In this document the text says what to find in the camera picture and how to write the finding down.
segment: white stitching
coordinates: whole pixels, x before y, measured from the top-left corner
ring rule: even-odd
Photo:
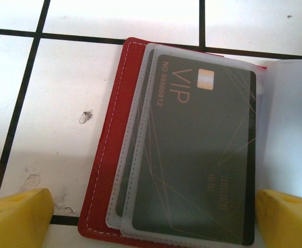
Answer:
[[[127,49],[126,49],[126,55],[125,55],[124,62],[123,62],[123,66],[122,66],[120,81],[119,81],[117,93],[116,93],[116,96],[115,96],[114,107],[113,107],[113,110],[112,110],[112,116],[111,116],[111,118],[110,118],[110,122],[109,122],[109,126],[108,126],[108,131],[107,131],[107,135],[106,135],[106,139],[105,139],[105,144],[104,144],[104,149],[103,149],[103,153],[102,153],[102,155],[101,155],[101,159],[100,159],[100,163],[99,163],[99,167],[98,167],[98,171],[97,171],[96,183],[95,183],[95,185],[94,185],[94,189],[93,189],[93,193],[92,193],[92,198],[91,198],[91,203],[90,203],[90,207],[89,207],[89,212],[88,212],[88,216],[87,216],[87,219],[86,219],[86,222],[85,222],[85,223],[86,223],[86,227],[88,228],[88,230],[92,230],[92,231],[94,231],[94,232],[96,232],[96,233],[100,233],[100,234],[113,235],[113,236],[118,236],[118,235],[117,235],[117,234],[112,234],[112,233],[110,233],[110,232],[102,232],[102,231],[97,231],[97,230],[93,230],[92,228],[89,228],[89,226],[88,226],[88,220],[89,220],[90,211],[91,211],[91,207],[92,207],[92,203],[93,203],[94,193],[95,193],[96,187],[97,187],[97,182],[98,182],[98,177],[99,177],[100,168],[101,168],[101,165],[102,165],[102,162],[103,162],[103,158],[104,158],[104,153],[105,153],[107,138],[108,138],[108,135],[109,135],[109,132],[110,132],[110,127],[111,127],[111,125],[112,125],[113,115],[114,115],[114,112],[115,112],[115,107],[116,107],[116,103],[117,103],[118,96],[119,96],[119,90],[120,90],[122,75],[123,75],[123,71],[124,71],[124,66],[125,66],[126,58],[127,58],[127,56],[128,56],[129,46],[130,46],[131,43],[133,43],[133,44],[138,44],[138,45],[146,45],[146,44],[142,44],[142,43],[138,43],[138,42],[133,42],[133,41],[130,42],[130,43],[128,43],[128,47],[127,47]]]

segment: card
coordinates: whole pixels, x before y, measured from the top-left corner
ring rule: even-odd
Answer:
[[[256,74],[171,51],[153,58],[121,232],[177,245],[252,244]]]
[[[126,190],[128,187],[129,174],[132,165],[135,142],[138,132],[141,109],[145,98],[145,91],[151,70],[152,58],[155,44],[148,44],[134,93],[132,107],[130,110],[128,123],[120,152],[120,159],[116,171],[111,199],[108,205],[106,224],[108,227],[120,229],[121,218],[125,201]]]

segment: card chip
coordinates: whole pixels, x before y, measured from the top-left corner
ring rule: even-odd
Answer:
[[[201,89],[213,90],[214,88],[214,71],[199,69],[197,87]]]

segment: red wallet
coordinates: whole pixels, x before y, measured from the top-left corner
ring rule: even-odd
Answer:
[[[86,238],[137,247],[154,247],[153,242],[123,237],[119,230],[109,228],[105,223],[139,68],[148,43],[148,41],[137,38],[128,38],[123,44],[96,158],[78,222],[78,231]],[[157,244],[157,247],[171,246]]]

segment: card holder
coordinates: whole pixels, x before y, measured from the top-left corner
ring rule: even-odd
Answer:
[[[113,91],[77,226],[79,233],[86,238],[138,247],[154,247],[153,242],[123,237],[119,230],[109,228],[105,223],[139,68],[148,43],[137,38],[128,38],[122,48]]]
[[[170,58],[173,56],[176,56],[178,62]],[[138,128],[121,232],[124,236],[130,238],[189,247],[210,247],[210,245],[211,247],[240,247],[237,244],[251,244],[254,237],[253,206],[251,204],[253,203],[255,179],[255,162],[253,159],[255,159],[256,75],[250,70],[258,73],[258,68],[248,63],[235,63],[230,59],[161,45],[155,49],[151,68]],[[234,106],[227,107],[226,103],[223,104],[222,102],[225,99],[230,99],[228,104],[231,103]],[[202,103],[208,106],[198,106],[198,104]],[[159,111],[160,109],[165,109],[167,112],[163,114]],[[205,116],[194,116],[194,109],[198,109],[196,113],[211,114],[209,115],[210,119],[207,121]],[[158,122],[154,121],[154,117],[157,115],[158,117],[160,116]],[[226,124],[224,127],[218,128],[216,125],[211,125],[219,125],[222,121],[230,120],[230,118],[233,119],[228,126]],[[202,125],[193,126],[193,121],[198,122],[198,120],[202,125],[205,124],[204,132],[202,132]],[[238,127],[236,130],[230,128],[235,123]],[[244,127],[244,130],[241,131],[242,140],[233,141],[230,137],[237,134],[237,130],[239,130],[242,123]],[[198,139],[198,133],[194,132],[193,128],[198,128],[201,131],[201,139]],[[178,132],[172,132],[173,129],[178,129]],[[212,149],[216,148],[217,136],[212,137],[212,133],[219,132],[219,135],[221,135],[221,133],[226,132],[226,129],[228,129],[227,137],[225,138],[225,135],[223,135],[223,144],[217,144],[222,150],[220,149],[221,152],[216,154]],[[184,131],[192,136],[194,135],[193,138],[181,135]],[[182,138],[181,143],[179,139],[167,142],[171,138],[170,134],[173,135],[173,133],[175,133],[175,137]],[[233,146],[231,147],[233,152],[229,150],[228,154],[226,154],[226,143]],[[235,166],[240,165],[237,159],[235,159],[234,167],[230,167],[228,164],[225,167],[221,166],[227,163],[228,160],[223,159],[222,157],[225,156],[222,155],[229,155],[227,157],[231,158],[231,155],[235,154],[234,151],[239,151],[240,146],[245,143],[248,145],[249,155],[247,155],[247,149],[245,149],[246,154],[243,154],[241,159],[241,164],[243,165],[241,173],[239,169],[235,168]],[[198,151],[204,153],[205,150],[211,151],[211,154],[209,156],[202,154],[201,159],[216,160],[218,162],[219,168],[216,166],[215,168],[210,168],[214,170],[211,173],[207,172],[207,166],[205,168],[202,167],[203,162],[200,161],[200,158],[197,158],[200,154],[195,154]],[[195,169],[190,166],[191,170],[189,170],[189,162],[191,165],[199,164],[201,166]],[[247,177],[246,181],[239,180],[239,175]],[[228,181],[230,178],[231,181],[240,183],[239,187],[236,185],[231,186],[237,190],[236,192],[230,192],[231,195],[234,195],[231,200],[235,201],[236,199],[237,202],[235,204],[240,206],[232,210],[228,210],[230,207],[224,202],[224,198],[229,198]],[[225,197],[222,196],[222,203],[220,202],[219,206],[214,207],[214,204],[204,202],[202,195],[198,196],[194,195],[195,192],[190,192],[190,190],[194,189],[201,194],[209,194],[207,193],[208,190],[216,190],[218,195],[214,194],[214,197],[219,197],[220,194],[225,194]],[[248,196],[246,196],[247,204],[245,204],[245,190]],[[203,209],[203,205],[212,214],[208,214]],[[213,214],[217,215],[217,217],[221,214],[223,216],[217,219],[211,216]],[[235,221],[231,220],[231,226],[226,227],[224,223],[229,222],[229,219],[233,216],[238,218],[236,221],[240,225],[235,225]],[[205,228],[209,229],[210,237],[203,235]],[[245,237],[245,230],[250,232],[248,237]],[[221,236],[225,235],[227,239],[221,239]],[[223,244],[214,241],[232,242],[235,244]]]

